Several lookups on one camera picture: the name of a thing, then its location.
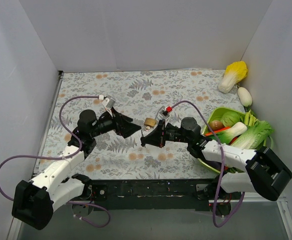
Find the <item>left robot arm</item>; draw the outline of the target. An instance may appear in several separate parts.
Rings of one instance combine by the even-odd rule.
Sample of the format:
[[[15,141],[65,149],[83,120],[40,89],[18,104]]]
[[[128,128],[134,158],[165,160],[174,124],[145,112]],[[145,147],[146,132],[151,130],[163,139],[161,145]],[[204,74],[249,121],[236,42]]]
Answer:
[[[95,137],[114,131],[128,138],[141,130],[127,117],[114,108],[96,117],[93,110],[80,113],[77,127],[65,147],[60,160],[55,160],[30,181],[21,181],[16,186],[13,201],[13,217],[37,230],[42,230],[51,220],[53,213],[73,198],[87,200],[92,194],[89,178],[68,178],[68,174],[82,163],[96,146]]]

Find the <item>brass padlock silver shackle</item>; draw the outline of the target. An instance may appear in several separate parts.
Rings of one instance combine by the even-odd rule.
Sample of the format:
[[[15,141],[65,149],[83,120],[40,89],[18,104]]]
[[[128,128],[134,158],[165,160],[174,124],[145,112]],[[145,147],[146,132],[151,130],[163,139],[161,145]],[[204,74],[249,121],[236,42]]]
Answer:
[[[162,118],[162,113],[159,111],[154,118],[147,117],[144,121],[144,126],[154,128]]]

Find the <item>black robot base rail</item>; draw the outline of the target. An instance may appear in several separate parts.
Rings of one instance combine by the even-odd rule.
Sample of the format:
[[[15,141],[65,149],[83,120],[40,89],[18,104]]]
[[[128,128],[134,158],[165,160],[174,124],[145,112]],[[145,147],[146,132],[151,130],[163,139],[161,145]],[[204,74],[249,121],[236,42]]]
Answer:
[[[199,191],[212,179],[87,180],[75,200],[94,202],[108,210],[195,210],[209,212],[212,203]]]

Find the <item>black headed key set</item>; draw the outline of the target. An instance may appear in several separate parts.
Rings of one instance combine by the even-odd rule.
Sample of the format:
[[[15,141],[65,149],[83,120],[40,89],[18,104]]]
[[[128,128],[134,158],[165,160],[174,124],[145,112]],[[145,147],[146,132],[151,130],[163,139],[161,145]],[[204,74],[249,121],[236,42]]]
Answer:
[[[145,147],[145,145],[146,145],[146,138],[145,138],[145,136],[143,134],[141,135],[140,141],[141,141],[141,146],[142,147]]]

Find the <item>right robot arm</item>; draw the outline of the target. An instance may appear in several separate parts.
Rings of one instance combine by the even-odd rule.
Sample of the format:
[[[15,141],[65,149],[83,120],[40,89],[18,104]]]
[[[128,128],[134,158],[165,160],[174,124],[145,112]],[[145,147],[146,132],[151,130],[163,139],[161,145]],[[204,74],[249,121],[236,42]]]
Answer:
[[[225,173],[217,183],[203,191],[218,199],[229,193],[257,193],[269,201],[276,201],[289,181],[292,172],[281,159],[268,147],[240,149],[229,145],[219,145],[210,137],[200,133],[201,127],[193,117],[185,117],[180,127],[160,120],[157,127],[146,136],[141,137],[141,145],[162,148],[167,141],[186,143],[188,152],[195,158],[224,163],[228,167],[239,169],[239,173]]]

